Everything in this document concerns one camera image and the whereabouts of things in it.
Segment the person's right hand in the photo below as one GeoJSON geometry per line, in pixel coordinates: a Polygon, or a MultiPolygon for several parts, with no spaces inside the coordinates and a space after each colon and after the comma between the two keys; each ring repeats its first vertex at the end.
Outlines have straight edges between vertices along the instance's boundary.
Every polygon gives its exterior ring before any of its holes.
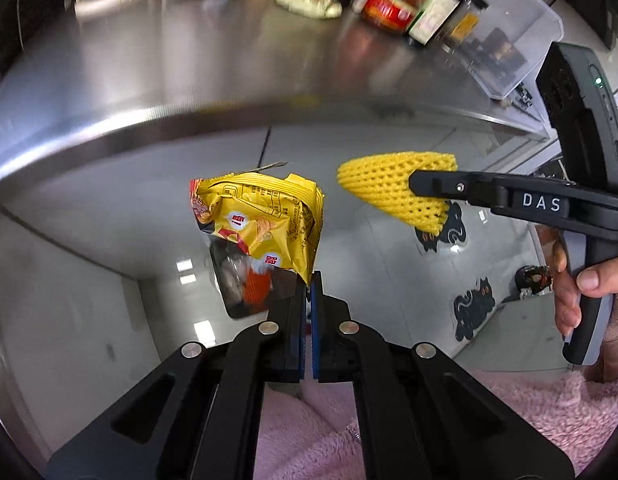
{"type": "Polygon", "coordinates": [[[615,382],[618,379],[618,258],[590,266],[576,278],[567,271],[567,258],[558,231],[536,226],[541,246],[553,278],[554,323],[560,334],[570,336],[582,322],[581,296],[614,296],[614,307],[597,363],[584,374],[590,382],[615,382]]]}

